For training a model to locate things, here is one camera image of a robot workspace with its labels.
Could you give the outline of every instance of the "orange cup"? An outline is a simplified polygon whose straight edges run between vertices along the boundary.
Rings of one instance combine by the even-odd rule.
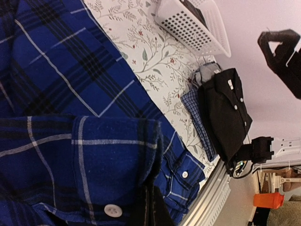
[[[279,192],[268,194],[256,194],[254,195],[254,206],[270,209],[278,209],[283,205],[284,195]]]

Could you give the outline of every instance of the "white plastic basket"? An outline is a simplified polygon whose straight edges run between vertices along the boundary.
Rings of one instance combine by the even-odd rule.
[[[208,29],[180,2],[159,0],[155,21],[197,56],[225,54],[231,50],[220,11],[213,0],[189,0],[201,10]]]

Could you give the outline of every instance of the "button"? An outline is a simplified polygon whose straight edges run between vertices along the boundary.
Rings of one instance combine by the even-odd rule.
[[[188,172],[187,172],[187,171],[184,171],[184,172],[182,173],[182,177],[183,177],[183,178],[187,178],[187,177],[188,177]]]
[[[112,218],[119,218],[122,215],[122,209],[114,204],[108,204],[104,207],[106,215]]]

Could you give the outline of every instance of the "floral bedsheet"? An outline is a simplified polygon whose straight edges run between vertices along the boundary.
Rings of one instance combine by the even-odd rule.
[[[214,57],[194,56],[155,23],[158,0],[84,2],[119,48],[151,99],[182,137],[189,151],[206,166],[205,174],[208,178],[218,158],[214,162],[208,161],[180,96],[191,87],[193,71],[199,65],[213,61]]]

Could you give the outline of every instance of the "white wall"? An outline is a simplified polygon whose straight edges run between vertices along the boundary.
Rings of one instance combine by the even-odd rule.
[[[216,56],[235,67],[253,118],[251,138],[300,137],[301,100],[268,68],[257,44],[262,31],[291,28],[301,34],[301,0],[215,0],[227,30],[232,57]]]

